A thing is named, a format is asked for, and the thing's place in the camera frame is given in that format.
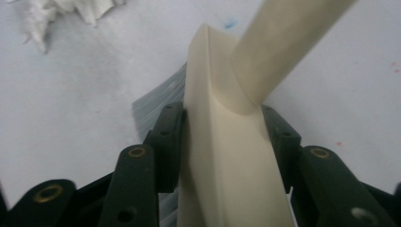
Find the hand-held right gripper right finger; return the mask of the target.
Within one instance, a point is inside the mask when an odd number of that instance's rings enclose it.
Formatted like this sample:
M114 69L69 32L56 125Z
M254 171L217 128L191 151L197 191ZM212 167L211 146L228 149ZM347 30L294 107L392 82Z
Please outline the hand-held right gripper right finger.
M291 188L291 162L301 144L300 134L272 107L261 107L286 192Z

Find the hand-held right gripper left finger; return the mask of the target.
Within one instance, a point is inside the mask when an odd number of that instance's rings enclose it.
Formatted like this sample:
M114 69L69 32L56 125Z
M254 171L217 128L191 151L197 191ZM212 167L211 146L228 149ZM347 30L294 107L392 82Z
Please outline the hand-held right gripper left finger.
M159 193L172 193L179 181L185 110L181 102L165 105L145 139L155 153L155 182Z

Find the cream hand brush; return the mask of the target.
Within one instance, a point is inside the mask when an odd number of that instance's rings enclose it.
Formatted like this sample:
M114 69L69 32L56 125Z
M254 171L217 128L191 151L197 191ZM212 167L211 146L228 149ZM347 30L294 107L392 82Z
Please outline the cream hand brush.
M266 0L241 38L203 24L186 64L132 104L141 133L181 102L178 227L293 227L261 105L356 0Z

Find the pile of white paper scraps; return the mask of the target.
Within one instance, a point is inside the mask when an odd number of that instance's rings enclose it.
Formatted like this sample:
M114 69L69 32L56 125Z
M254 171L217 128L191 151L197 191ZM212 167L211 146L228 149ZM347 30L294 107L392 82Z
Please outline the pile of white paper scraps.
M125 5L128 0L5 0L7 3L27 1L24 13L27 39L32 39L39 49L47 52L46 38L49 25L55 22L59 15L77 13L84 23L97 26L101 19L111 9Z

